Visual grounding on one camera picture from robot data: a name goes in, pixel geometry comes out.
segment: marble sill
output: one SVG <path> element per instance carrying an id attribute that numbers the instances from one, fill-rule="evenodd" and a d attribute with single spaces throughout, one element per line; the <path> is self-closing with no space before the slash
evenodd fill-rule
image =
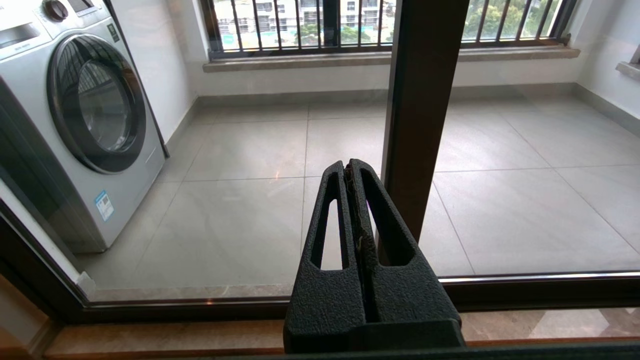
<path id="1" fill-rule="evenodd" d="M 632 78 L 633 80 L 640 81 L 640 64 L 632 64 L 626 61 L 621 61 L 616 66 L 616 70 Z"/>
<path id="2" fill-rule="evenodd" d="M 580 50 L 562 45 L 462 49 L 458 61 L 572 59 L 577 58 L 579 54 Z M 203 65 L 202 68 L 204 72 L 223 72 L 389 64 L 391 64 L 391 53 L 362 53 L 213 60 Z"/>

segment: control panel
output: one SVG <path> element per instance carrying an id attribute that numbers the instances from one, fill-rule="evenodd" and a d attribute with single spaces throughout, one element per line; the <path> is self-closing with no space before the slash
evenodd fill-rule
<path id="1" fill-rule="evenodd" d="M 103 0 L 0 0 L 0 61 L 110 16 Z"/>

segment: marble floor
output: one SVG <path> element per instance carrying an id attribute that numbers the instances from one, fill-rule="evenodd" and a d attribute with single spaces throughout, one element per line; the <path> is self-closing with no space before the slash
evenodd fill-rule
<path id="1" fill-rule="evenodd" d="M 79 260 L 99 290 L 287 293 L 323 170 L 380 170 L 384 116 L 382 103 L 205 108 L 112 248 Z M 419 245 L 439 276 L 637 270 L 638 179 L 640 138 L 576 99 L 452 102 Z M 325 269 L 340 267 L 331 214 Z"/>

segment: front-load washing machine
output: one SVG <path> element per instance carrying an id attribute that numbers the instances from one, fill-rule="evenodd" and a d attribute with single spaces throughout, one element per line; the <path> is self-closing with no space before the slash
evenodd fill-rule
<path id="1" fill-rule="evenodd" d="M 0 0 L 0 19 L 0 77 L 99 234 L 63 240 L 75 253 L 105 251 L 164 163 L 122 36 L 102 0 Z"/>

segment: vertical door mullion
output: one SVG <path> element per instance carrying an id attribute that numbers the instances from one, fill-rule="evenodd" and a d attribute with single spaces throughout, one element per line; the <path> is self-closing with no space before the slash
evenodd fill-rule
<path id="1" fill-rule="evenodd" d="M 397 6 L 382 173 L 416 241 L 427 208 L 468 6 L 469 0 L 405 0 Z"/>

